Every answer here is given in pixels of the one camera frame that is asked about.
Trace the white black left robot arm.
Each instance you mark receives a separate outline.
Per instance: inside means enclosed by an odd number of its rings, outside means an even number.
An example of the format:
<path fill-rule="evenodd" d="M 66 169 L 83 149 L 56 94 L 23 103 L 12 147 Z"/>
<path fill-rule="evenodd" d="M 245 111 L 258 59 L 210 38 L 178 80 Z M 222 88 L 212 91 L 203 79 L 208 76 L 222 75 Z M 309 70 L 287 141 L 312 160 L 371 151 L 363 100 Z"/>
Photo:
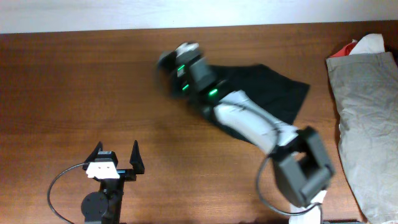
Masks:
<path fill-rule="evenodd" d="M 99 190 L 88 194 L 81 203 L 85 223 L 120 223 L 124 184 L 134 182 L 145 172 L 138 142 L 135 141 L 129 159 L 130 169 L 118 169 L 118 158 L 113 151 L 104 151 L 99 142 L 86 158 L 83 170 L 89 179 L 100 183 Z"/>

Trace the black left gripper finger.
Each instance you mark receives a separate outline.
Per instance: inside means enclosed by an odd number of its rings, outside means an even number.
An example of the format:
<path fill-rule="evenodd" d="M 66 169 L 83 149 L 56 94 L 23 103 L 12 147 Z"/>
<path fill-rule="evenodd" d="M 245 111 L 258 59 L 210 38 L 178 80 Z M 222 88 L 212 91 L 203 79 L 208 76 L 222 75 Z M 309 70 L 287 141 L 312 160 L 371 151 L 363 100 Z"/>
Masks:
<path fill-rule="evenodd" d="M 89 163 L 93 162 L 96 158 L 99 152 L 103 150 L 103 143 L 101 141 L 98 142 L 96 145 L 95 149 L 90 153 L 90 155 L 85 159 L 83 162 L 84 165 L 82 167 L 83 170 L 87 170 Z"/>
<path fill-rule="evenodd" d="M 145 167 L 142 161 L 141 154 L 139 152 L 139 145 L 137 140 L 134 141 L 129 163 L 130 165 L 132 165 L 132 169 L 135 174 L 145 173 Z"/>

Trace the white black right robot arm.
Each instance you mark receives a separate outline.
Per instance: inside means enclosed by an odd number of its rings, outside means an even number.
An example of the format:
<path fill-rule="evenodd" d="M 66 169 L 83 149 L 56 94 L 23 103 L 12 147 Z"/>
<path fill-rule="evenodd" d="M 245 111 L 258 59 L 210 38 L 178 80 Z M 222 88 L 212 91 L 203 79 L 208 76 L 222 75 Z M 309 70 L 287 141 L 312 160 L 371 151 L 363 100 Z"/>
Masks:
<path fill-rule="evenodd" d="M 216 76 L 199 50 L 164 52 L 156 72 L 170 75 L 170 89 L 205 119 L 239 134 L 258 147 L 265 158 L 258 168 L 255 188 L 259 200 L 273 212 L 288 216 L 289 223 L 323 223 L 323 201 L 335 174 L 320 135 L 307 126 L 299 129 L 276 118 L 243 90 L 234 90 Z M 261 177 L 272 165 L 275 183 L 290 203 L 290 211 L 271 204 L 261 192 Z"/>

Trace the black shorts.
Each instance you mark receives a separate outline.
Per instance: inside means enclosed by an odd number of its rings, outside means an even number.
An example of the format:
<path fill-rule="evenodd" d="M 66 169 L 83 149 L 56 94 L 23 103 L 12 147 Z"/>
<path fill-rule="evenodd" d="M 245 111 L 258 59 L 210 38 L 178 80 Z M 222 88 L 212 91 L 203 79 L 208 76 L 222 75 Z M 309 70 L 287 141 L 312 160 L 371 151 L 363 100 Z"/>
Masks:
<path fill-rule="evenodd" d="M 226 81 L 228 90 L 242 90 L 255 104 L 292 125 L 303 105 L 310 85 L 289 79 L 259 64 L 250 66 L 207 65 L 190 69 L 195 89 L 208 96 L 214 85 Z"/>

